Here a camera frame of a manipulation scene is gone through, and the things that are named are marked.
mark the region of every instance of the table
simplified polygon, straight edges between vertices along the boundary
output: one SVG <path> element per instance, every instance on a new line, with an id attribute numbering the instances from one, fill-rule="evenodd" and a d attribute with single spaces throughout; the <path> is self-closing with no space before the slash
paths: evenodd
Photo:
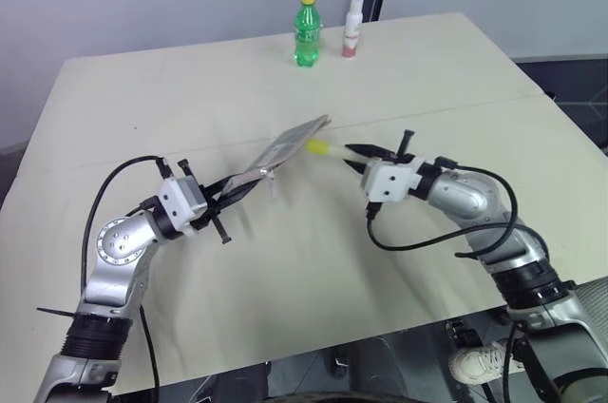
<path id="1" fill-rule="evenodd" d="M 244 169 L 283 129 L 328 113 L 320 138 L 396 146 L 489 168 L 518 194 L 564 279 L 608 273 L 606 158 L 461 14 L 364 25 L 357 57 L 324 29 L 318 65 L 291 62 L 292 34 L 66 62 L 0 212 L 0 399 L 33 398 L 73 310 L 80 240 L 105 175 L 130 157 L 187 157 L 200 182 Z M 359 177 L 302 152 L 213 229 L 163 247 L 144 306 L 161 383 L 303 353 L 502 304 L 453 240 L 384 253 L 365 235 Z M 93 230 L 157 192 L 153 165 L 108 189 Z M 389 205 L 384 241 L 454 229 L 420 201 Z M 89 258 L 94 253 L 89 249 Z M 151 387 L 138 322 L 114 393 Z"/>

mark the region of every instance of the bottle label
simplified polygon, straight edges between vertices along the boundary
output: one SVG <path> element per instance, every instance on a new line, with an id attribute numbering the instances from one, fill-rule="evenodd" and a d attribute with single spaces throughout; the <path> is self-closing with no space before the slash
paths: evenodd
<path id="1" fill-rule="evenodd" d="M 296 28 L 295 40 L 298 42 L 316 42 L 319 40 L 319 30 L 320 29 L 299 30 Z"/>

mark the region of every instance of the floor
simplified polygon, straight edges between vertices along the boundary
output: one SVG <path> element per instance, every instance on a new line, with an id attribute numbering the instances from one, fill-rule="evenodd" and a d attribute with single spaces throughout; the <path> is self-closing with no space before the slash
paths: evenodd
<path id="1" fill-rule="evenodd" d="M 550 93 L 560 108 L 600 147 L 608 146 L 608 60 L 521 64 L 520 68 Z M 0 154 L 0 207 L 16 175 L 24 150 Z M 488 313 L 465 318 L 484 343 L 507 335 L 506 327 Z M 388 336 L 408 396 L 424 401 L 486 401 L 481 389 L 457 385 L 445 364 L 450 345 L 444 323 L 431 324 Z M 349 378 L 335 378 L 329 371 L 328 351 L 312 351 L 276 360 L 268 374 L 270 396 L 308 391 L 345 391 Z M 193 393 L 204 378 L 161 388 L 161 402 L 195 403 Z M 511 379 L 512 401 L 540 401 L 524 374 Z M 501 401 L 500 392 L 495 392 Z M 133 398 L 124 401 L 136 401 Z"/>

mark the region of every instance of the white sneaker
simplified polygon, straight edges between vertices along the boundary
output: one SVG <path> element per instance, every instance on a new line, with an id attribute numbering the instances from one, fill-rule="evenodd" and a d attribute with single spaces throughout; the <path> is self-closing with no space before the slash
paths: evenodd
<path id="1" fill-rule="evenodd" d="M 504 354 L 504 345 L 496 341 L 490 346 L 461 349 L 449 358 L 449 372 L 454 379 L 463 384 L 485 384 L 503 375 Z M 522 363 L 511 357 L 509 374 L 521 371 L 523 371 Z"/>

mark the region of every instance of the green soda bottle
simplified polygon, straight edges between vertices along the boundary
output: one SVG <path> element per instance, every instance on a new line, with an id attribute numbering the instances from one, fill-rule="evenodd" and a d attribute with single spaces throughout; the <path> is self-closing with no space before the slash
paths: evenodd
<path id="1" fill-rule="evenodd" d="M 300 0 L 302 7 L 295 16 L 295 61 L 299 66 L 312 67 L 319 59 L 321 17 L 314 0 Z"/>

